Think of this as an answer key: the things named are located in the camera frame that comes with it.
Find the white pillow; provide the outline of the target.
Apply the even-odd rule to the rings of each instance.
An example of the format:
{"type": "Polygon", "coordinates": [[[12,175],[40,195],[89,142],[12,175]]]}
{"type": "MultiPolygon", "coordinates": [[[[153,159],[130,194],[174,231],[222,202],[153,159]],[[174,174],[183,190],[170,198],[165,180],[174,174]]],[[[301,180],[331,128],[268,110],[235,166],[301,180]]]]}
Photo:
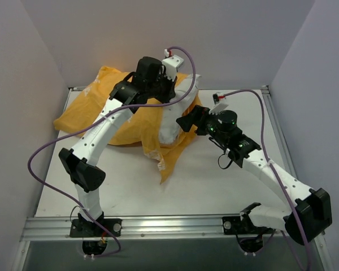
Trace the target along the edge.
{"type": "Polygon", "coordinates": [[[163,114],[159,128],[158,139],[160,144],[172,145],[177,141],[180,132],[180,126],[177,124],[176,119],[183,114],[186,115],[186,111],[190,110],[191,106],[201,104],[198,95],[198,84],[201,79],[201,75],[195,75],[194,86],[190,93],[182,99],[180,102],[171,106],[162,107],[163,114]]]}

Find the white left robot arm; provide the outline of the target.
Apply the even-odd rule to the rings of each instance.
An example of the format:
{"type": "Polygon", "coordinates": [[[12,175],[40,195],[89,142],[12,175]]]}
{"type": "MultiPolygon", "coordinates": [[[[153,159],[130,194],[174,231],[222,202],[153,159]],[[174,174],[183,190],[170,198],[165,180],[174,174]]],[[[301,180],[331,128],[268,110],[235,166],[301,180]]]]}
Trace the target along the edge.
{"type": "Polygon", "coordinates": [[[136,71],[115,84],[96,126],[89,129],[70,149],[63,148],[59,158],[75,184],[83,209],[79,217],[84,220],[82,230],[90,237],[98,236],[103,229],[99,219],[103,211],[99,202],[99,187],[105,172],[97,167],[100,155],[119,130],[137,111],[133,105],[145,104],[151,98],[168,103],[175,97],[177,71],[183,64],[177,55],[158,60],[145,56],[138,61],[136,71]]]}

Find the yellow printed pillowcase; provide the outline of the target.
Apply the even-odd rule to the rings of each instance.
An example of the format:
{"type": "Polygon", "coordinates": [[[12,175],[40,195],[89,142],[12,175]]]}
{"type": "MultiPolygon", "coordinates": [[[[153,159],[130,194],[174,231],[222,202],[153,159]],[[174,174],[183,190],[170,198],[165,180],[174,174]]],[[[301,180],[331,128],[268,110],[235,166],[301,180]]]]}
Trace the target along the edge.
{"type": "MultiPolygon", "coordinates": [[[[103,66],[99,69],[95,80],[89,84],[71,105],[54,120],[54,128],[66,133],[74,133],[92,124],[98,117],[106,99],[114,85],[127,75],[116,68],[103,66]]],[[[175,85],[176,98],[184,99],[194,86],[195,75],[178,73],[175,85]]],[[[149,99],[149,107],[141,107],[126,121],[109,142],[113,146],[141,143],[144,154],[158,161],[161,182],[167,181],[172,175],[176,162],[184,149],[196,137],[195,130],[183,132],[172,145],[160,144],[158,139],[162,120],[162,107],[154,108],[159,102],[149,99]]]]}

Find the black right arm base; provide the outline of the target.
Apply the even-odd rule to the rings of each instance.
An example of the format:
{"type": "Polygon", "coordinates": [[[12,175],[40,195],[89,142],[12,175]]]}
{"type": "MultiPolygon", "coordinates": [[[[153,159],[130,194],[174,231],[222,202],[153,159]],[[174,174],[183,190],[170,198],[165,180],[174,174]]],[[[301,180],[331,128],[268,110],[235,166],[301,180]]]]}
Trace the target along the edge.
{"type": "Polygon", "coordinates": [[[260,203],[253,203],[243,209],[238,215],[223,216],[221,218],[224,235],[234,235],[240,249],[246,255],[252,254],[255,256],[256,253],[261,252],[266,245],[264,243],[264,235],[270,234],[268,239],[270,241],[275,233],[274,229],[255,226],[251,222],[249,214],[255,207],[259,206],[261,206],[260,203]]]}

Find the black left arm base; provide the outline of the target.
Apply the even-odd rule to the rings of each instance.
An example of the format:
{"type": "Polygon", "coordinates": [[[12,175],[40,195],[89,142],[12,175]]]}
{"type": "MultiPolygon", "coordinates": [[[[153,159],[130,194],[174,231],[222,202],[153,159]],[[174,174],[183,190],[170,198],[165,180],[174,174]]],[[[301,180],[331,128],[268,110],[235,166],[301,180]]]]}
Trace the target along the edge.
{"type": "MultiPolygon", "coordinates": [[[[119,218],[104,218],[104,213],[99,216],[97,222],[106,228],[113,236],[121,235],[122,220],[119,218]]],[[[71,230],[69,233],[71,238],[94,238],[98,237],[98,241],[83,241],[82,251],[89,256],[97,256],[104,253],[107,248],[107,239],[109,237],[106,231],[100,228],[92,221],[87,221],[81,214],[78,218],[71,222],[71,230]]]]}

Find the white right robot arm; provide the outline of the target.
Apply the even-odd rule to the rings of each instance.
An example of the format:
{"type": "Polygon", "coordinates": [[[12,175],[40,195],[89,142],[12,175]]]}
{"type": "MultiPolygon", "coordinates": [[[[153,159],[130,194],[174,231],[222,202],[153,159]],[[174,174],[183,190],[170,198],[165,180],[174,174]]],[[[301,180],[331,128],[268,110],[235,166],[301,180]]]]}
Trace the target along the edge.
{"type": "Polygon", "coordinates": [[[237,114],[230,110],[215,111],[195,106],[176,122],[184,132],[194,126],[199,136],[209,136],[231,163],[251,173],[288,205],[286,211],[252,203],[240,212],[240,228],[252,233],[257,228],[286,232],[298,244],[312,241],[332,224],[330,195],[314,190],[267,159],[264,148],[243,134],[237,126],[237,114]]]}

